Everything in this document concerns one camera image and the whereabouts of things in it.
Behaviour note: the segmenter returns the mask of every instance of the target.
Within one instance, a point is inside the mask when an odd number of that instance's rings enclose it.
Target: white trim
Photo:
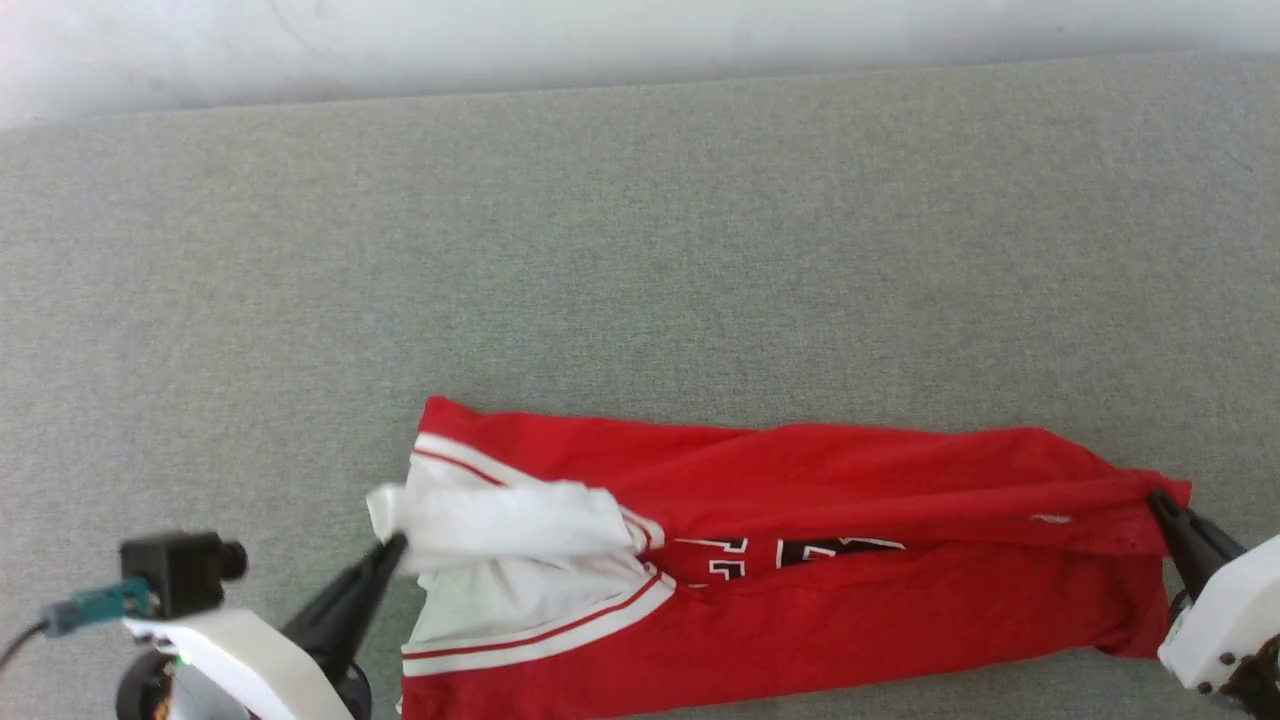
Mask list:
[[[804,560],[805,562],[808,562],[808,561],[813,560],[814,555],[818,555],[820,557],[835,557],[836,556],[836,551],[835,550],[827,550],[826,547],[815,547],[815,546],[812,546],[812,544],[806,544],[806,546],[804,546],[804,552],[800,553],[800,555],[801,555],[801,560]]]
[[[535,478],[524,470],[512,468],[511,465],[507,465],[493,456],[485,455],[468,445],[463,445],[458,441],[433,433],[419,433],[417,439],[413,442],[413,450],[457,460],[458,462],[470,465],[499,483],[511,487],[547,482]],[[618,509],[622,510],[622,516],[625,519],[639,525],[640,528],[644,528],[645,533],[648,533],[650,539],[649,547],[641,548],[641,551],[657,550],[666,544],[667,536],[662,530],[662,525],[644,518],[643,515],[637,515],[626,507],[622,507],[622,505],[618,505]]]
[[[867,544],[878,544],[881,547],[892,547],[895,550],[906,550],[906,546],[900,542],[883,541],[879,538],[838,538],[841,544],[849,544],[851,542],[861,542]]]
[[[645,577],[645,583],[648,583],[652,577]],[[404,676],[406,678],[421,678],[425,675],[438,675],[442,673],[453,673],[457,670],[480,670],[484,667],[499,667],[503,665],[515,665],[518,662],[529,662],[531,660],[541,660],[544,657],[550,657],[553,655],[559,655],[562,652],[568,652],[576,650],[588,643],[595,642],[598,639],[605,638],[623,628],[631,626],[640,620],[644,620],[654,610],[660,607],[667,600],[675,594],[675,580],[662,574],[658,580],[654,582],[648,589],[645,589],[639,597],[630,600],[630,605],[621,607],[612,612],[605,612],[594,620],[584,623],[563,633],[553,634],[543,641],[518,644],[515,647],[499,648],[499,650],[476,650],[474,652],[466,652],[467,647],[485,647],[492,644],[503,644],[509,642],[520,642],[522,639],[534,638],[545,633],[553,633],[556,628],[563,628],[580,621],[584,618],[589,618],[594,612],[600,612],[600,610],[616,605],[618,602],[626,602],[626,598],[631,596],[614,596],[608,601],[594,605],[591,609],[579,612],[575,618],[558,621],[553,626],[543,625],[532,630],[525,630],[518,634],[500,635],[493,638],[484,638],[480,641],[466,641],[460,642],[436,642],[436,643],[413,643],[403,647],[406,655],[412,655],[417,652],[435,652],[442,650],[460,650],[462,652],[456,652],[452,655],[440,655],[436,657],[417,657],[404,660]]]
[[[692,538],[671,538],[671,542],[682,542],[685,544],[705,544],[707,547],[718,547],[724,552],[741,553],[746,552],[746,546],[750,543],[750,538],[741,538],[741,541],[701,541]],[[741,547],[733,547],[735,542],[741,542]]]

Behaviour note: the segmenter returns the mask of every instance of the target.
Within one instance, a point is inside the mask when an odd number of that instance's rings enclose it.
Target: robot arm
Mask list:
[[[1280,536],[1245,550],[1162,491],[1149,505],[1192,600],[1174,618],[1160,661],[1184,688],[1280,720]]]
[[[116,693],[120,720],[367,720],[372,701],[369,682],[355,665],[387,584],[403,555],[403,534],[370,550],[316,593],[282,629],[248,610],[221,609],[216,573],[178,571],[168,559],[192,536],[159,536],[125,543],[157,559],[131,566],[122,550],[125,575],[142,577],[156,597],[174,598],[165,612],[159,602],[152,618],[125,618],[133,635],[154,651],[137,660]],[[211,552],[191,553],[180,568],[209,566]],[[197,598],[198,602],[182,602]],[[214,603],[211,609],[205,605]],[[187,610],[198,609],[186,614]]]

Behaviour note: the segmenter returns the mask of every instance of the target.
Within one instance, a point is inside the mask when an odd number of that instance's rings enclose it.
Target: folded cloth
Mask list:
[[[428,600],[407,720],[616,717],[964,670],[1069,647],[1152,657],[1190,487],[1047,430],[767,430],[434,397],[403,487]]]

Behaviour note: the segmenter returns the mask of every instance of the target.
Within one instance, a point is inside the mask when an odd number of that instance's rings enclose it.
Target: cable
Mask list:
[[[44,633],[46,628],[49,628],[49,620],[41,620],[19,633],[18,637],[9,643],[9,647],[4,648],[4,655],[0,655],[0,673],[4,673],[9,661],[18,655],[18,651],[22,650],[23,646],[31,642],[36,635]]]

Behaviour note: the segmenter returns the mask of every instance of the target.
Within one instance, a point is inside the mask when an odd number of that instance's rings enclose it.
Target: white fabric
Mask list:
[[[563,652],[639,621],[673,592],[636,559],[660,543],[655,523],[608,491],[541,480],[447,438],[420,436],[406,483],[366,502],[380,538],[407,536],[398,571],[428,591],[403,648],[406,675]]]
[[[579,483],[383,486],[366,502],[380,538],[408,537],[402,574],[499,557],[630,553],[635,544],[613,496]]]

